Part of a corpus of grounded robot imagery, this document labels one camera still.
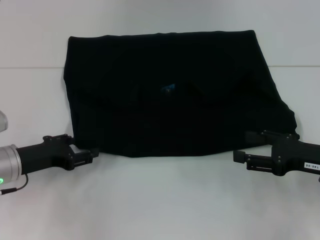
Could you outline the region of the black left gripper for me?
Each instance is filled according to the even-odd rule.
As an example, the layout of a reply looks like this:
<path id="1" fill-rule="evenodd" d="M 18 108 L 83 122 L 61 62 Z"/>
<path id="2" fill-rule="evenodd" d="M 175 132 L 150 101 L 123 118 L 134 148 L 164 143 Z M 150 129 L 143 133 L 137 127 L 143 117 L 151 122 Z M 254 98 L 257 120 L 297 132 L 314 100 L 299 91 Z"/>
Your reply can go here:
<path id="1" fill-rule="evenodd" d="M 40 144 L 16 149 L 21 161 L 21 173 L 30 174 L 58 167 L 71 171 L 75 166 L 91 164 L 99 156 L 99 149 L 79 149 L 74 139 L 67 134 L 44 136 Z"/>

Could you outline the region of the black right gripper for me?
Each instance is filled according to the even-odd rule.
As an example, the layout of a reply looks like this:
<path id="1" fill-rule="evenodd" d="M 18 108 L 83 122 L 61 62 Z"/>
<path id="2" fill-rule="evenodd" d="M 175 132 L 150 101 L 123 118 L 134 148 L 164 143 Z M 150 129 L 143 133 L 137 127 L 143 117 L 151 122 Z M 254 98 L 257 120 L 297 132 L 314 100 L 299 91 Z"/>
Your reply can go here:
<path id="1" fill-rule="evenodd" d="M 292 134 L 268 130 L 247 131 L 245 140 L 250 144 L 272 145 L 271 157 L 246 154 L 234 150 L 233 161 L 246 164 L 246 169 L 258 172 L 272 172 L 284 176 L 291 171 L 320 174 L 320 146 L 299 141 Z"/>

